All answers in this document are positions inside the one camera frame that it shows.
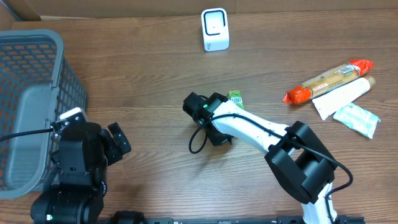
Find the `green object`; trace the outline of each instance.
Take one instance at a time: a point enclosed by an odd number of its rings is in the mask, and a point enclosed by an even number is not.
[[[241,94],[241,92],[239,90],[229,91],[228,92],[228,99],[230,99],[232,102],[234,102],[234,104],[236,104],[236,106],[244,109],[243,100],[242,100],[242,94]]]

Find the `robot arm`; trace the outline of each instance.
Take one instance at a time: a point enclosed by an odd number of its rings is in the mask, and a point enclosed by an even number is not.
[[[336,166],[309,151],[301,153],[296,161],[290,157],[295,149],[292,142],[296,141],[333,158],[306,124],[297,121],[292,127],[288,127],[264,120],[242,110],[218,93],[212,94],[208,99],[191,93],[184,100],[183,109],[198,124],[211,121],[204,130],[214,146],[223,144],[226,140],[231,141],[234,136],[264,153],[281,187],[302,203],[305,223],[331,223],[331,219],[336,219],[337,214],[333,210],[331,200],[327,200],[331,218],[325,200],[325,195],[331,190]],[[239,116],[273,131],[282,139]]]

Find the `blue-gray plastic bin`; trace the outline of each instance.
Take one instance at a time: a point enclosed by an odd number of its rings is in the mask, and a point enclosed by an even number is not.
[[[0,32],[0,135],[45,129],[59,115],[86,109],[87,95],[63,57],[61,37],[52,30]],[[41,190],[53,169],[52,133],[0,142],[0,198]]]

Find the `white tube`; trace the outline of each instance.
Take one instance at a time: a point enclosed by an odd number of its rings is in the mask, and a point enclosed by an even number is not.
[[[315,98],[312,102],[317,108],[321,119],[325,120],[329,115],[332,115],[369,91],[375,83],[374,78],[368,75]]]

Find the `light blue packet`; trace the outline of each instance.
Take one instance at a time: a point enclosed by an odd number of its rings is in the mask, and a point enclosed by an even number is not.
[[[376,115],[353,103],[336,111],[333,118],[347,125],[349,128],[359,131],[369,139],[373,138],[377,122],[381,121]]]

